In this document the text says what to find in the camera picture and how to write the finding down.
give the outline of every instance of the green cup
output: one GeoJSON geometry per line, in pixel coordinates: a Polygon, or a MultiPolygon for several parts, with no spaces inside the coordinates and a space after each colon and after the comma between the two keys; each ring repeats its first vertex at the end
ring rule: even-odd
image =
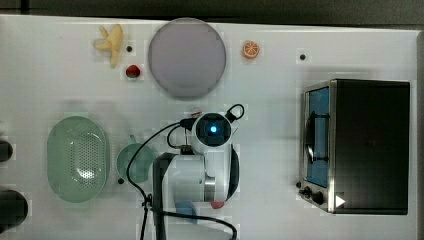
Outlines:
{"type": "MultiPolygon", "coordinates": [[[[125,146],[118,154],[116,159],[116,166],[118,173],[122,179],[127,179],[127,167],[130,163],[134,153],[141,146],[141,143],[137,143],[134,135],[130,135],[128,139],[128,145],[125,146]]],[[[148,179],[149,168],[152,165],[153,160],[156,159],[155,152],[145,145],[141,151],[137,154],[130,168],[130,177],[135,183],[142,183],[148,179]]]]}

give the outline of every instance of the toaster oven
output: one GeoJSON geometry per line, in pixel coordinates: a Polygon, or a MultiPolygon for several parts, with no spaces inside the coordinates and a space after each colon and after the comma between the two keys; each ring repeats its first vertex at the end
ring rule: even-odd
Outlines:
{"type": "Polygon", "coordinates": [[[406,215],[408,82],[334,79],[303,95],[302,199],[335,214],[406,215]]]}

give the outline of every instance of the orange slice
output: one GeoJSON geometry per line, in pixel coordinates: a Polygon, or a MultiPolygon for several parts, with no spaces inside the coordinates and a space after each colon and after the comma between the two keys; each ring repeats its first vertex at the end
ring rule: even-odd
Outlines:
{"type": "Polygon", "coordinates": [[[260,47],[252,41],[246,42],[243,46],[243,57],[247,59],[254,59],[259,54],[260,47]]]}

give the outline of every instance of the white tabletop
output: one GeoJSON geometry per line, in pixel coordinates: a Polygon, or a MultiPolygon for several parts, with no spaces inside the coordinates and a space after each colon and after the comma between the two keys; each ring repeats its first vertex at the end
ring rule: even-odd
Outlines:
{"type": "MultiPolygon", "coordinates": [[[[0,16],[0,121],[2,139],[15,147],[0,164],[0,186],[24,194],[25,222],[0,239],[138,239],[141,197],[119,185],[115,159],[129,134],[139,141],[193,107],[226,110],[246,106],[234,136],[240,156],[240,185],[220,210],[196,204],[201,215],[234,224],[243,240],[416,239],[416,36],[415,31],[211,24],[224,39],[227,66],[218,87],[195,101],[173,99],[152,79],[147,49],[165,22],[119,19],[0,16]],[[99,26],[121,23],[120,64],[93,48],[99,26]],[[242,60],[245,40],[260,44],[260,56],[242,60]],[[125,47],[131,45],[133,52],[125,47]],[[306,60],[299,60],[305,54],[306,60]],[[144,77],[129,82],[129,64],[144,65],[144,77]],[[329,215],[297,196],[300,99],[305,86],[332,78],[408,80],[412,89],[411,164],[407,216],[329,215]],[[57,197],[47,180],[46,142],[61,119],[84,115],[106,131],[111,171],[102,193],[82,204],[57,197]]],[[[183,141],[181,132],[178,141],[183,141]]],[[[164,136],[157,152],[171,151],[164,136]]],[[[151,190],[151,185],[143,187],[151,190]]],[[[149,215],[146,239],[154,235],[149,215]]]]}

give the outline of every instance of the red strawberry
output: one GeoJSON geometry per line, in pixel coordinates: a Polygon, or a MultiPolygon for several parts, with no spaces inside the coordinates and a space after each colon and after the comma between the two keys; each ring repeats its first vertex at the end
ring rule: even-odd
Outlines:
{"type": "Polygon", "coordinates": [[[125,72],[129,78],[138,78],[141,74],[140,68],[136,65],[129,66],[125,72]]]}
{"type": "Polygon", "coordinates": [[[213,209],[219,209],[224,206],[224,202],[211,202],[211,206],[213,209]]]}

